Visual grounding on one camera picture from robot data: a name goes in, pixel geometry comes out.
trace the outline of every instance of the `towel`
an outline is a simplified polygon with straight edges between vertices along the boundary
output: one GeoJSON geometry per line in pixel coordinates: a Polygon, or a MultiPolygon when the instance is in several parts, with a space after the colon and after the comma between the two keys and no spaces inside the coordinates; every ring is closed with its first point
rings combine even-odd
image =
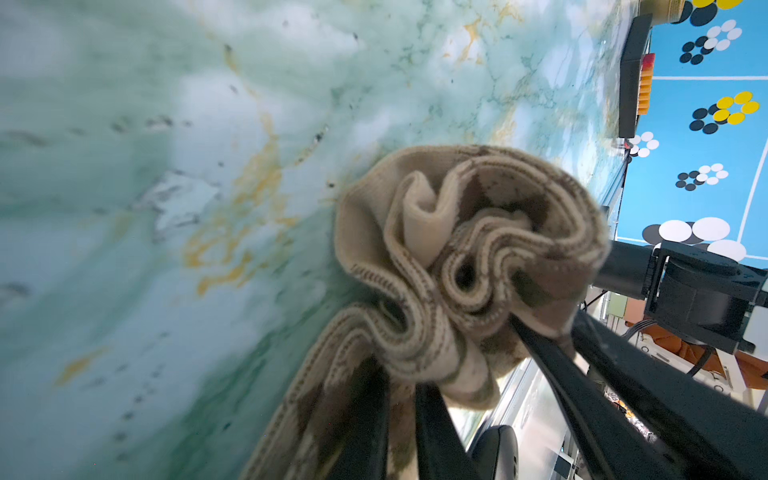
{"type": "Polygon", "coordinates": [[[415,384],[436,382],[451,406],[494,407],[496,379],[528,355],[510,314],[573,354],[573,316],[610,248],[605,224],[573,177],[522,151],[384,157],[341,198],[334,238],[343,269],[381,300],[323,330],[241,478],[323,478],[381,367],[388,479],[417,478],[415,384]]]}

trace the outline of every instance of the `fabric fold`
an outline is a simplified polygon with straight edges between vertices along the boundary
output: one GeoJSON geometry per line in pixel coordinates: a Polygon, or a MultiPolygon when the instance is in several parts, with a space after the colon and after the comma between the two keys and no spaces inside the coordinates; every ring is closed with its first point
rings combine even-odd
{"type": "Polygon", "coordinates": [[[376,365],[392,378],[390,478],[414,478],[412,395],[489,409],[527,356],[510,314],[561,345],[609,241],[570,175],[510,148],[414,147],[383,158],[339,202],[336,256],[382,295],[340,311],[307,354],[243,479],[322,478],[376,365]]]}

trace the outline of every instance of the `green marble countertop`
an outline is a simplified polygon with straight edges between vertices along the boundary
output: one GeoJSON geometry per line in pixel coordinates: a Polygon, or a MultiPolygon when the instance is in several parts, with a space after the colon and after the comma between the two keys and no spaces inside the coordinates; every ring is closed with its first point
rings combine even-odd
{"type": "Polygon", "coordinates": [[[236,478],[368,293],[339,193],[488,143],[600,197],[631,0],[4,0],[0,476],[236,478]]]}

